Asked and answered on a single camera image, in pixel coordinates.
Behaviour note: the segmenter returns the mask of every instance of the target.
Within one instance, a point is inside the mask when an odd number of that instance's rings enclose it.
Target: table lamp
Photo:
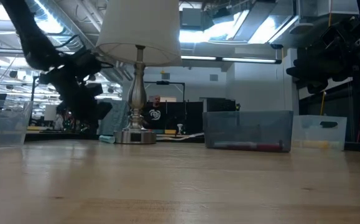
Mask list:
[[[144,69],[180,64],[179,33],[178,0],[109,1],[97,51],[106,60],[133,63],[135,70],[127,96],[129,125],[115,132],[117,143],[156,143],[156,134],[142,126],[141,113],[147,101]]]

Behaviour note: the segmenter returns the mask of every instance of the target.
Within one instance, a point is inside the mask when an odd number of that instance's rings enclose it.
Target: person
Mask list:
[[[165,108],[160,104],[160,96],[154,96],[152,104],[143,109],[144,127],[146,129],[165,129]]]
[[[65,120],[64,114],[65,110],[60,110],[60,108],[57,107],[57,115],[54,120],[54,130],[63,131],[63,122]]]

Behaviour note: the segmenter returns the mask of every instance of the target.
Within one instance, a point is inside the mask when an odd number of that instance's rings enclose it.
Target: wooden tabletop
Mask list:
[[[360,224],[360,153],[35,142],[0,149],[0,223]]]

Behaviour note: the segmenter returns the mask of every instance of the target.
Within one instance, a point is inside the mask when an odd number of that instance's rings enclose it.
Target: plastic storage container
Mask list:
[[[0,100],[0,147],[22,145],[33,102]]]
[[[203,113],[205,144],[213,149],[289,152],[293,111]]]
[[[344,150],[347,118],[294,116],[292,147]]]

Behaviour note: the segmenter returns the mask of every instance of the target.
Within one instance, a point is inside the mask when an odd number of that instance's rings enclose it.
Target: black t-shirt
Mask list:
[[[153,104],[147,104],[142,109],[142,114],[147,122],[147,124],[144,123],[146,129],[165,129],[166,109],[162,105],[154,107]]]

